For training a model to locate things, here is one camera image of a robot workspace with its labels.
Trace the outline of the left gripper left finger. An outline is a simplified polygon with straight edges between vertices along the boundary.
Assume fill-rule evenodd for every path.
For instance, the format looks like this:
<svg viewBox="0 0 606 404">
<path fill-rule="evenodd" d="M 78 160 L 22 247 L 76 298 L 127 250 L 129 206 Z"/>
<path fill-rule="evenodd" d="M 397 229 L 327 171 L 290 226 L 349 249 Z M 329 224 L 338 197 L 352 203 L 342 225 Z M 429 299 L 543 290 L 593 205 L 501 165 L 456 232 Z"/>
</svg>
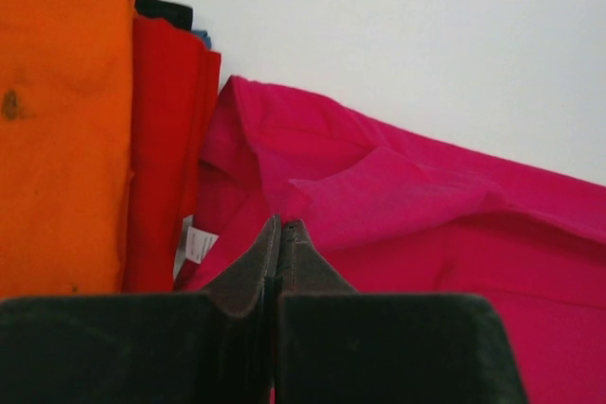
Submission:
<svg viewBox="0 0 606 404">
<path fill-rule="evenodd" d="M 252 246 L 204 286 L 204 293 L 229 318 L 244 319 L 275 301 L 281 219 L 270 217 Z"/>
</svg>

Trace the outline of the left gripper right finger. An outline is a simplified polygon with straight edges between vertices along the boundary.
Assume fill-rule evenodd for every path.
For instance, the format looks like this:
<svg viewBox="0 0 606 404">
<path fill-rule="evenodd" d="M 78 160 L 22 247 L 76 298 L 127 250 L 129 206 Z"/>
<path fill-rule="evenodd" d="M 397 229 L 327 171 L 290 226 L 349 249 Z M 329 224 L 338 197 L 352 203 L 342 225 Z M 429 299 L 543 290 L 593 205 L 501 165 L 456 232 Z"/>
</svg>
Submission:
<svg viewBox="0 0 606 404">
<path fill-rule="evenodd" d="M 315 249 L 302 220 L 283 226 L 278 255 L 281 292 L 355 293 L 356 290 Z"/>
</svg>

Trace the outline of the magenta t shirt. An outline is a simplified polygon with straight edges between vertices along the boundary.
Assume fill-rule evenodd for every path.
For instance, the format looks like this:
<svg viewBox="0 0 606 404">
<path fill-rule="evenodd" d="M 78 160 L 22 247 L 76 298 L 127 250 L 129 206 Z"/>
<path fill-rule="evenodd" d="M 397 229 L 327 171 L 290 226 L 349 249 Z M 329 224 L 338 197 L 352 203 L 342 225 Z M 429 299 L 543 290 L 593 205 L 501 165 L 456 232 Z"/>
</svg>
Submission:
<svg viewBox="0 0 606 404">
<path fill-rule="evenodd" d="M 503 316 L 534 403 L 605 399 L 605 190 L 233 77 L 199 158 L 197 290 L 272 215 L 302 220 L 361 291 L 465 291 Z"/>
</svg>

